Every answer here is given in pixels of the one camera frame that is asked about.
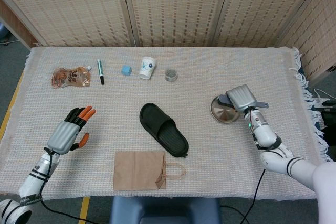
orange fingertip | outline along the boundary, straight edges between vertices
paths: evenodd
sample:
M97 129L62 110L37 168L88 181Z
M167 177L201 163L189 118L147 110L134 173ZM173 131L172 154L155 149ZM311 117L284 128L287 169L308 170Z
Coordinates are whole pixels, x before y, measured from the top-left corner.
M92 107L91 106L87 106L79 115L78 115L78 117L79 118L84 118L84 116L90 111L92 109Z
M88 121L90 117L92 117L95 114L96 110L90 110L84 117L83 120Z
M78 144L78 148L82 148L82 147L86 144L86 142L87 142L88 139L89 139L89 136L90 136L89 133L85 133L85 134L84 134L82 140L81 140L81 141L79 142L79 144Z

yellow tape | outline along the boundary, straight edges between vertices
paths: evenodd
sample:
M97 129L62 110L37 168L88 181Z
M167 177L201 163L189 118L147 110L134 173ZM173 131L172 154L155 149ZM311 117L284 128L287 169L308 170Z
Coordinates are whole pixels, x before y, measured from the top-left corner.
M16 100L17 93L19 92L19 87L20 87L21 82L22 82L22 77L23 77L23 72L22 72L20 80L19 80L19 82L16 86L15 92L12 96L12 100L10 101L10 104L8 106L8 109L7 109L7 112L5 114L4 120L2 121L1 128L0 128L0 141L5 134L5 130L6 130L6 127L7 127L7 124L8 124L9 116L10 116L10 110L12 109L12 107L15 103L15 100Z
M86 216L88 214L89 210L89 203L90 203L90 197L84 197L82 202L82 209L80 210L80 216L81 219L86 219ZM80 220L78 224L85 224L86 222L83 220Z

black slipper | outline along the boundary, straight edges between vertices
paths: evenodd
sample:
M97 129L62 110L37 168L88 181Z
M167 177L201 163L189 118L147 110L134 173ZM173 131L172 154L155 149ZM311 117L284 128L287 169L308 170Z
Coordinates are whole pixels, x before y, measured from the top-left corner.
M175 122L154 103L145 104L140 111L142 126L174 157L185 157L189 150L187 139Z

marker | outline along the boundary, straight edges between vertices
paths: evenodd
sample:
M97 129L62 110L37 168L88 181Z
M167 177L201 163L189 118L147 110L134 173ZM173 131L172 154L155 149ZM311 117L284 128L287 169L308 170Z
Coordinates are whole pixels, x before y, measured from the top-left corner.
M101 82L102 85L104 85L105 82L104 82L103 67L101 65L100 60L97 60L97 62L98 62L98 71L99 71L99 76L100 76L100 82Z

brown paper bag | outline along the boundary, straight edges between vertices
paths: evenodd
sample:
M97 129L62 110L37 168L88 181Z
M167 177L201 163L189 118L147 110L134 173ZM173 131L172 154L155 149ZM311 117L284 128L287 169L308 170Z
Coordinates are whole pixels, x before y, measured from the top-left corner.
M165 152L116 152L113 190L166 189L166 179L178 179L186 171L179 164L166 164ZM167 176L166 166L178 166L182 174Z

